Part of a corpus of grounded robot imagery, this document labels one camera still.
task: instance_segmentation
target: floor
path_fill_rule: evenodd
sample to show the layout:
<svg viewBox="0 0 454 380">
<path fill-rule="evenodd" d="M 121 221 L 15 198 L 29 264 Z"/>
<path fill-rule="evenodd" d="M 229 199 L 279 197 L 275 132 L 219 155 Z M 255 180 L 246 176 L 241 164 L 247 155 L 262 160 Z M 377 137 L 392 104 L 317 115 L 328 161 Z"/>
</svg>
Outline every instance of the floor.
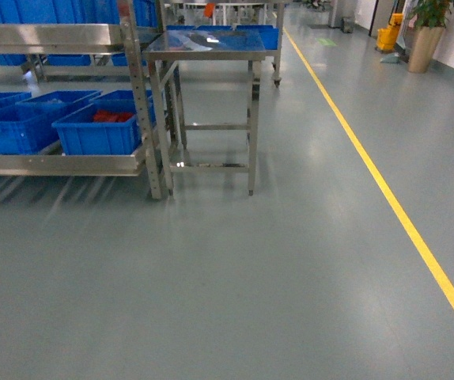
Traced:
<svg viewBox="0 0 454 380">
<path fill-rule="evenodd" d="M 286 12 L 454 286 L 454 81 L 309 24 Z M 454 310 L 283 43 L 279 89 L 263 64 L 253 197 L 244 174 L 176 174 L 161 202 L 144 177 L 0 177 L 0 379 L 454 380 Z M 183 65 L 187 118 L 242 120 L 244 69 Z M 242 133 L 189 137 L 194 158 L 246 157 Z"/>
</svg>

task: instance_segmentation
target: door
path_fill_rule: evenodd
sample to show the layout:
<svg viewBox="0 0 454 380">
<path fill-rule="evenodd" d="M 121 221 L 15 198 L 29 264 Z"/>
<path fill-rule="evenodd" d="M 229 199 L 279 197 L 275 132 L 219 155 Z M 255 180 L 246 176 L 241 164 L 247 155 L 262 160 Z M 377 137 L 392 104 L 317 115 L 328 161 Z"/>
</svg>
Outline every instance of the door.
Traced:
<svg viewBox="0 0 454 380">
<path fill-rule="evenodd" d="M 399 1 L 396 4 L 396 13 L 403 11 L 403 1 Z M 392 7 L 394 6 L 394 0 L 377 0 L 375 5 L 375 11 L 373 13 L 373 19 L 371 21 L 371 28 L 369 28 L 369 35 L 371 37 L 378 37 L 378 29 L 387 28 L 388 20 L 391 18 Z"/>
</svg>

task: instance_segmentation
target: stainless steel shelf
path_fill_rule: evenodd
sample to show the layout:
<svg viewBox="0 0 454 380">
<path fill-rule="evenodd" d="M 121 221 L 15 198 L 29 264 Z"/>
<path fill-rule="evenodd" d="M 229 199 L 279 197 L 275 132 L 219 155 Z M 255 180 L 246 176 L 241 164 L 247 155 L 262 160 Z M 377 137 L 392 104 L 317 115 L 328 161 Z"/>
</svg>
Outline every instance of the stainless steel shelf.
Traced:
<svg viewBox="0 0 454 380">
<path fill-rule="evenodd" d="M 0 156 L 0 176 L 138 176 L 144 163 L 142 146 L 130 156 Z"/>
<path fill-rule="evenodd" d="M 142 45 L 157 37 L 154 28 L 138 28 Z M 119 25 L 0 24 L 0 54 L 112 54 L 123 45 Z"/>
</svg>

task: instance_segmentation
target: metal cart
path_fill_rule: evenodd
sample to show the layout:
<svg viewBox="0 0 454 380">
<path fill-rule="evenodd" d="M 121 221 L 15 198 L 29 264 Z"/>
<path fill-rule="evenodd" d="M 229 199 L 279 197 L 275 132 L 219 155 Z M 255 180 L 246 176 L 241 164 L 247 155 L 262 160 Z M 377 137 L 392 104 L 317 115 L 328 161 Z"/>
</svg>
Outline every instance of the metal cart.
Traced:
<svg viewBox="0 0 454 380">
<path fill-rule="evenodd" d="M 205 5 L 209 2 L 215 4 L 235 4 L 242 6 L 243 4 L 253 4 L 254 0 L 165 0 L 171 4 L 197 4 Z M 280 62 L 282 59 L 282 36 L 283 36 L 283 17 L 285 16 L 285 4 L 292 2 L 292 0 L 257 0 L 259 4 L 275 4 L 276 10 L 276 27 L 278 28 L 278 49 L 267 51 L 268 56 L 274 57 L 273 60 L 273 81 L 276 87 L 280 86 L 282 78 L 280 77 Z"/>
<path fill-rule="evenodd" d="M 172 97 L 178 111 L 183 148 L 187 149 L 187 131 L 234 131 L 243 130 L 248 134 L 248 164 L 192 164 L 189 161 L 171 164 L 171 155 L 176 147 L 176 137 L 171 135 L 171 149 L 168 149 L 167 132 L 165 129 L 164 104 L 162 99 L 154 97 L 157 116 L 157 128 L 161 141 L 162 162 L 164 165 L 165 183 L 169 194 L 173 194 L 172 173 L 176 172 L 217 172 L 217 173 L 248 173 L 248 193 L 253 195 L 255 187 L 255 164 L 257 159 L 257 131 L 259 124 L 259 92 L 261 62 L 266 58 L 267 51 L 258 33 L 249 31 L 167 31 L 155 40 L 144 52 L 148 61 L 149 77 L 153 93 L 159 93 L 167 82 L 170 82 Z M 180 85 L 178 60 L 207 61 L 247 61 L 248 62 L 248 104 L 247 123 L 243 124 L 197 124 L 185 123 L 183 101 Z M 161 61 L 161 70 L 157 69 L 157 61 Z"/>
<path fill-rule="evenodd" d="M 149 122 L 141 40 L 133 0 L 118 0 L 120 25 L 4 25 L 0 24 L 0 54 L 96 54 L 125 51 L 142 130 L 142 145 L 127 156 L 66 156 L 59 142 L 37 155 L 0 155 L 0 176 L 138 176 L 146 166 L 151 194 L 162 197 L 156 149 L 158 134 Z M 168 117 L 167 127 L 175 121 Z"/>
</svg>

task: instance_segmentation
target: metal shelving rack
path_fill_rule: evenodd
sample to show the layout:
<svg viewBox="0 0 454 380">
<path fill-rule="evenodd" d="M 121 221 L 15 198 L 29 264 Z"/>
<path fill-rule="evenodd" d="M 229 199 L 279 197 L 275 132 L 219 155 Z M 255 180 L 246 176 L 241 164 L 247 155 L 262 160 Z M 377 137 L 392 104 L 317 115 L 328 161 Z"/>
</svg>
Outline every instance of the metal shelving rack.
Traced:
<svg viewBox="0 0 454 380">
<path fill-rule="evenodd" d="M 62 155 L 57 142 L 37 155 L 0 155 L 0 176 L 138 176 L 146 167 L 152 197 L 162 197 L 156 155 L 158 133 L 149 122 L 142 69 L 140 41 L 147 31 L 136 26 L 133 1 L 117 0 L 120 25 L 0 24 L 0 54 L 110 55 L 125 51 L 142 145 L 127 156 L 66 156 Z M 168 128 L 173 130 L 172 117 L 168 117 L 167 122 Z"/>
</svg>

